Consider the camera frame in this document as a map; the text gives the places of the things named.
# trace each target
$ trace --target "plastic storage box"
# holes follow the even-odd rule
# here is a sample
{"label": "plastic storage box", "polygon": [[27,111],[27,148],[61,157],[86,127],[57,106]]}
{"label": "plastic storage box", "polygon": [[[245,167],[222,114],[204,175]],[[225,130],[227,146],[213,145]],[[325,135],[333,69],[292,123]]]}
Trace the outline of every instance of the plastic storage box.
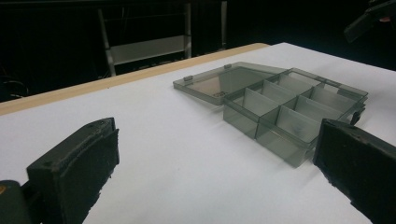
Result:
{"label": "plastic storage box", "polygon": [[355,124],[367,92],[292,68],[228,64],[174,82],[214,105],[223,118],[293,167],[315,149],[322,119]]}

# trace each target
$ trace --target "table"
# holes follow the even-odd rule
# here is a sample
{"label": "table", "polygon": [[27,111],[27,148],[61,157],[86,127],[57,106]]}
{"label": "table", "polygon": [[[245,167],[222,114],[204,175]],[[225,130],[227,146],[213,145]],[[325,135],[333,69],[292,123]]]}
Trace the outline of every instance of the table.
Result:
{"label": "table", "polygon": [[114,117],[120,165],[84,223],[370,223],[307,161],[293,169],[172,82],[227,63],[297,67],[369,92],[357,126],[396,145],[396,73],[287,43],[230,49],[0,104],[0,178]]}

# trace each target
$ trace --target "white tabletop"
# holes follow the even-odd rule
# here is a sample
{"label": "white tabletop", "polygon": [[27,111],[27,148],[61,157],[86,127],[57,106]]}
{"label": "white tabletop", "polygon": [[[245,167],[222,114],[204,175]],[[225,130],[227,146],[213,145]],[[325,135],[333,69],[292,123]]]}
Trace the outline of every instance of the white tabletop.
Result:
{"label": "white tabletop", "polygon": [[172,82],[227,63],[307,72],[368,91],[357,126],[396,145],[396,73],[279,44],[0,117],[0,179],[86,123],[114,117],[120,165],[84,223],[370,223],[307,161],[297,169]]}

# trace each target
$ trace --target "wooden table edge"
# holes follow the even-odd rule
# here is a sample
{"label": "wooden table edge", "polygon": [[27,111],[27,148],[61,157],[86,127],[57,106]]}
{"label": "wooden table edge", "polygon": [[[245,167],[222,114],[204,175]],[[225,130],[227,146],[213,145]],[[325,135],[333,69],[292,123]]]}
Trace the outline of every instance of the wooden table edge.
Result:
{"label": "wooden table edge", "polygon": [[21,111],[24,109],[32,108],[35,106],[61,101],[64,99],[72,98],[89,92],[115,87],[124,83],[137,81],[139,79],[143,79],[146,77],[154,77],[160,74],[176,71],[178,69],[191,67],[201,63],[208,63],[218,59],[234,56],[236,54],[245,53],[255,49],[262,49],[266,47],[268,47],[268,45],[263,43],[256,43],[235,49],[226,49],[223,51],[206,54],[204,56],[190,58],[175,63],[168,63],[144,70],[139,70],[132,73],[123,74],[116,77],[109,77],[105,79],[95,80],[92,82],[87,82],[80,85],[59,89],[56,91],[44,92],[17,100],[3,102],[0,104],[0,115],[5,115],[5,114]]}

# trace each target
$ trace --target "box lid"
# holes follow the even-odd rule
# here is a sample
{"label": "box lid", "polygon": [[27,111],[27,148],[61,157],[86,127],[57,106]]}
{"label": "box lid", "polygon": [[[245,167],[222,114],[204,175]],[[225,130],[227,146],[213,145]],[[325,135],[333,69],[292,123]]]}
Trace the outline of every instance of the box lid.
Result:
{"label": "box lid", "polygon": [[230,63],[221,68],[174,81],[174,88],[213,105],[222,105],[223,97],[233,91],[286,71],[284,68],[253,63]]}

